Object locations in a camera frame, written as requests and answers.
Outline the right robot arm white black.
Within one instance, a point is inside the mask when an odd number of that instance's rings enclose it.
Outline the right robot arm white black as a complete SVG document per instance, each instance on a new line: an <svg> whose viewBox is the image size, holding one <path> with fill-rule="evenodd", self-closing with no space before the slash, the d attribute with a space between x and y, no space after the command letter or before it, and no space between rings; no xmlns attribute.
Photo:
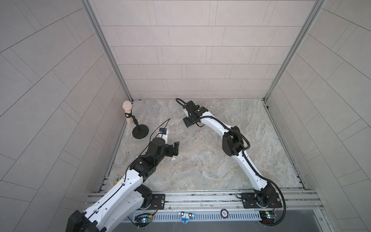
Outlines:
<svg viewBox="0 0 371 232"><path fill-rule="evenodd" d="M276 208L282 207L286 209L287 206L282 191L277 184L263 177L258 171L247 153L247 150L250 149L250 143L241 134L237 126L226 125L214 117L208 109L196 105L193 101L185 102L180 98L176 98L176 102L182 106L187 115L183 119L186 127L202 123L220 135L224 153L232 157L239 164L253 187L254 193L246 198L242 198L243 200L260 208L274 206Z"/></svg>

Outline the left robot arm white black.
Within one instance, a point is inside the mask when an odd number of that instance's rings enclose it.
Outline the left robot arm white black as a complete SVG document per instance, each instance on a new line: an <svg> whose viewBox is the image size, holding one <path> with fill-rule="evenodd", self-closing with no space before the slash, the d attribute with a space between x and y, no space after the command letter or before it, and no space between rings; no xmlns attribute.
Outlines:
<svg viewBox="0 0 371 232"><path fill-rule="evenodd" d="M111 232L127 216L151 203L152 191L143 183L155 172L164 157L179 154L179 142L172 145L161 137L149 142L128 166L123 178L84 212L76 210L68 218L68 232Z"/></svg>

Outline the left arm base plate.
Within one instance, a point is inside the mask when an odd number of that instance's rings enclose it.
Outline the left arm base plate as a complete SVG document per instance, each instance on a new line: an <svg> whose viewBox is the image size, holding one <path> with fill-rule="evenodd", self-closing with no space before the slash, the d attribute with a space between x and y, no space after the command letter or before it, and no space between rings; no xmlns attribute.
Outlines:
<svg viewBox="0 0 371 232"><path fill-rule="evenodd" d="M140 207L141 210L163 210L165 205L165 194L152 194L144 198L144 202Z"/></svg>

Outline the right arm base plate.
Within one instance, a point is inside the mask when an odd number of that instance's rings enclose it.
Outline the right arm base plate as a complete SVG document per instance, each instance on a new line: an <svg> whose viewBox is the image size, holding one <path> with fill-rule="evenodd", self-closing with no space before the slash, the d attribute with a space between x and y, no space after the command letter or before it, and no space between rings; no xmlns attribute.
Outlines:
<svg viewBox="0 0 371 232"><path fill-rule="evenodd" d="M254 192L245 192L236 195L240 200L242 200L243 207L245 209L249 208L282 208L282 200L278 193L275 193L273 197L269 197L266 203L259 203Z"/></svg>

